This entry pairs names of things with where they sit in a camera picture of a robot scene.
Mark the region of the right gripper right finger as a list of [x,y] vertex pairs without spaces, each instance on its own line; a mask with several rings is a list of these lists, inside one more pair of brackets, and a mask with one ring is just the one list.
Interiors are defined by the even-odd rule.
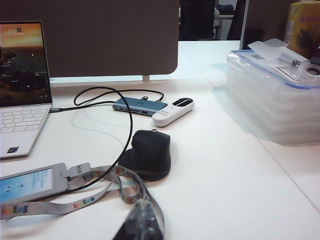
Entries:
[[162,240],[163,234],[160,230],[156,215],[150,203],[142,207],[141,214],[141,239],[142,240]]

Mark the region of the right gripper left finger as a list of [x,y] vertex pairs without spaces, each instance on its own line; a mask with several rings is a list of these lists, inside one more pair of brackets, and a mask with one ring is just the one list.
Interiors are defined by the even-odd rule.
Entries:
[[145,235],[144,216],[142,205],[136,203],[113,240],[143,240]]

